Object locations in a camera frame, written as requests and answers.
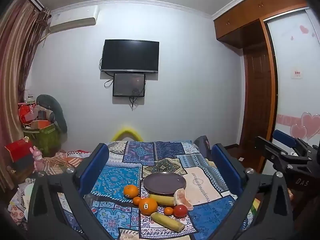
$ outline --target patterned bedspread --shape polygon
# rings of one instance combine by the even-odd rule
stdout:
[[[206,240],[237,199],[228,191],[214,164],[204,159],[190,142],[115,141],[108,143],[108,147],[110,157],[92,189],[95,200],[89,202],[89,206],[114,239]],[[89,155],[67,154],[82,158]],[[178,219],[186,225],[180,233],[153,222],[139,212],[132,200],[123,196],[124,186],[134,184],[141,198],[148,197],[142,180],[157,171],[175,172],[187,181],[186,198],[194,209]],[[63,194],[60,201],[72,228],[81,230]],[[163,213],[163,209],[159,206],[158,212]],[[243,229],[251,223],[252,217],[250,211]]]

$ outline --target stuffed animal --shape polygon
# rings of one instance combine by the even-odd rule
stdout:
[[[34,167],[36,171],[43,171],[45,165],[45,159],[42,157],[42,152],[37,149],[36,146],[33,149],[30,147],[30,152],[32,153],[34,161]]]

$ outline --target red tomato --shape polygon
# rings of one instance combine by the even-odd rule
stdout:
[[[177,218],[183,218],[187,215],[188,209],[185,205],[177,205],[173,209],[173,215]]]

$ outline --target curtain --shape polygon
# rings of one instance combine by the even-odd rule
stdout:
[[[6,170],[10,154],[4,146],[22,138],[19,96],[44,30],[47,10],[38,12],[28,0],[14,0],[0,19],[0,186],[13,189]]]

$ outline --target small monitor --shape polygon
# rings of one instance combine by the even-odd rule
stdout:
[[[145,74],[115,73],[113,79],[114,97],[144,97]]]

